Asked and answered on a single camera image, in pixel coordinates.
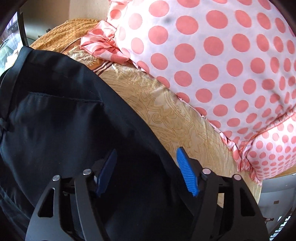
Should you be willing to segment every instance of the pink ruffled trim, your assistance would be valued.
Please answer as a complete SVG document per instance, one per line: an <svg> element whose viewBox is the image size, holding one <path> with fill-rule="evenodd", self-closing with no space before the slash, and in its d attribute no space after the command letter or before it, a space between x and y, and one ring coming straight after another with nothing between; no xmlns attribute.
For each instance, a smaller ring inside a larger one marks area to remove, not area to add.
<svg viewBox="0 0 296 241"><path fill-rule="evenodd" d="M80 49L107 61L123 65L129 63L129 57L120 52L115 43L115 31L112 25L100 21L94 29L81 38Z"/></svg>
<svg viewBox="0 0 296 241"><path fill-rule="evenodd" d="M235 160L237 164L237 171L248 171L250 172L250 178L254 182L258 183L260 186L262 185L262 180L259 180L254 168L250 165L249 160L247 159L247 153L251 149L252 145L251 143L248 143L246 146L242 148L242 150L239 150L237 148L237 145L229 140L221 131L219 131L217 128L215 129L221 136L221 139L223 143L228 147L230 151L232 151L233 159Z"/></svg>

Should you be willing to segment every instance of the metal screw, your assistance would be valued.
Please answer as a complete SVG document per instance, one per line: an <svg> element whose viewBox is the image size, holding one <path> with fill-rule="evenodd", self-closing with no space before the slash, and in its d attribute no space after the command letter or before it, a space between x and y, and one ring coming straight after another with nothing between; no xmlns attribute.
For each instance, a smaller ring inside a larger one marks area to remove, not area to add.
<svg viewBox="0 0 296 241"><path fill-rule="evenodd" d="M87 176L87 175L89 175L89 174L91 174L91 169L85 169L85 170L83 171L83 175Z"/></svg>
<svg viewBox="0 0 296 241"><path fill-rule="evenodd" d="M61 178L60 175L55 175L55 176L52 178L52 180L53 180L54 182L56 182L56 181L60 180L60 178Z"/></svg>
<svg viewBox="0 0 296 241"><path fill-rule="evenodd" d="M203 172L204 174L206 174L206 175L209 175L209 174L211 173L211 170L208 169L208 168L204 168L204 169L202 170L202 172Z"/></svg>
<svg viewBox="0 0 296 241"><path fill-rule="evenodd" d="M242 179L242 177L240 175L238 175L238 174L235 174L233 177L237 181L240 181Z"/></svg>

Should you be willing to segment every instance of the white wall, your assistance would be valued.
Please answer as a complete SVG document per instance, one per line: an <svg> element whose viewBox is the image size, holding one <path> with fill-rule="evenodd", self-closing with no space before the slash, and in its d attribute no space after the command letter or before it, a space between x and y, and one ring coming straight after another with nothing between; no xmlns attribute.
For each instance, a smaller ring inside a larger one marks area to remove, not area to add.
<svg viewBox="0 0 296 241"><path fill-rule="evenodd" d="M274 204L274 201L279 200L279 204ZM282 191L261 193L259 200L259 208L265 218L274 218L274 221L267 223L268 231L272 231L277 226L279 216L284 216L288 213L295 200L295 188L290 188Z"/></svg>
<svg viewBox="0 0 296 241"><path fill-rule="evenodd" d="M262 193L276 192L290 188L296 188L296 175L290 174L283 177L263 180Z"/></svg>
<svg viewBox="0 0 296 241"><path fill-rule="evenodd" d="M21 11L27 37L36 40L47 29L74 18L106 19L108 0L28 0Z"/></svg>

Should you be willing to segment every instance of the paisley pattern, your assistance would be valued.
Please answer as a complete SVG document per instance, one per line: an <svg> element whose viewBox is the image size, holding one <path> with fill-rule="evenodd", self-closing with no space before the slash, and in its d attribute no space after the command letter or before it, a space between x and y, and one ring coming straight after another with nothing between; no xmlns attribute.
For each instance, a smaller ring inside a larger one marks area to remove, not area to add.
<svg viewBox="0 0 296 241"><path fill-rule="evenodd" d="M75 21L70 24L67 29L80 29ZM55 36L56 31L61 30L59 27L51 30L44 38L38 39L34 43L35 46L39 46L38 49L53 50L47 41ZM65 40L62 34L60 37L61 40L56 39L55 43L64 46L64 50L60 52L86 64L115 90L149 125L175 161L176 149L183 146L190 157L198 159L204 167L215 173L228 177L237 173L231 152L221 141L220 135L196 111L180 101L155 78L137 70L131 64L123 66L100 59L88 63L86 52L79 49L79 40L75 41L75 37L69 36ZM248 172L239 174L258 202L261 187L250 179ZM218 204L223 205L222 195L218 198Z"/></svg>

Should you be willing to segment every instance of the window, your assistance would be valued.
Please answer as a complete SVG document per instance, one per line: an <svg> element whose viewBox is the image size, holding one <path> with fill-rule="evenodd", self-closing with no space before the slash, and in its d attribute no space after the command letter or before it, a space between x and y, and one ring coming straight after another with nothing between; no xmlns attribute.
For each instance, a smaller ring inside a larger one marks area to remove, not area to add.
<svg viewBox="0 0 296 241"><path fill-rule="evenodd" d="M16 49L21 49L22 40L17 22L17 13L8 23L3 34L0 36L0 75L11 65L17 58L14 54Z"/></svg>
<svg viewBox="0 0 296 241"><path fill-rule="evenodd" d="M290 219L290 217L291 217L291 215L285 219L284 223L280 225L279 229L277 229L276 231L274 231L274 233L269 237L269 241L272 241L274 239L274 237L276 235L278 235L278 233L283 229L283 227L286 225L286 223L288 222L288 220Z"/></svg>

